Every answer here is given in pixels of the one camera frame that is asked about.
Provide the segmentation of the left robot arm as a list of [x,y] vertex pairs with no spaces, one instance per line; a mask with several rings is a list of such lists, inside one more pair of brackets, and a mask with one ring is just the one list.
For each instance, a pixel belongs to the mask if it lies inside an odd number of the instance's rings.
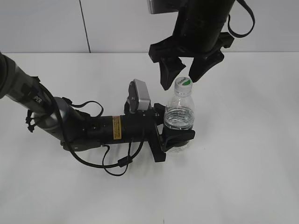
[[128,88],[124,114],[93,117],[67,98],[54,97],[38,77],[27,75],[14,60],[0,56],[0,95],[27,108],[28,130],[39,127],[59,139],[73,155],[112,144],[148,142],[155,162],[163,162],[166,152],[186,144],[195,136],[191,128],[172,130],[163,124],[165,107],[151,104],[146,84],[134,79]]

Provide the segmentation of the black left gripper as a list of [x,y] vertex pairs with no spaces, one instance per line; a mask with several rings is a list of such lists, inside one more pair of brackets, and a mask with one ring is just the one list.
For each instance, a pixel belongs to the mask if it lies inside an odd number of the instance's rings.
[[166,153],[172,149],[184,148],[195,137],[195,131],[169,129],[164,126],[162,137],[157,126],[163,123],[165,106],[155,103],[146,111],[129,112],[125,104],[126,114],[120,116],[102,116],[92,118],[86,129],[89,140],[98,140],[102,144],[121,144],[147,141],[155,162],[164,162]]

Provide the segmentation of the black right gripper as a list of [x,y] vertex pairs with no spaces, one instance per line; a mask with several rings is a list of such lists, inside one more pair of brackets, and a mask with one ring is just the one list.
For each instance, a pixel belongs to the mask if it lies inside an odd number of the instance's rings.
[[234,37],[221,30],[233,4],[233,0],[187,0],[180,6],[172,35],[149,48],[151,60],[159,62],[165,91],[186,67],[179,57],[198,56],[189,70],[193,83],[224,60],[220,49],[231,47]]

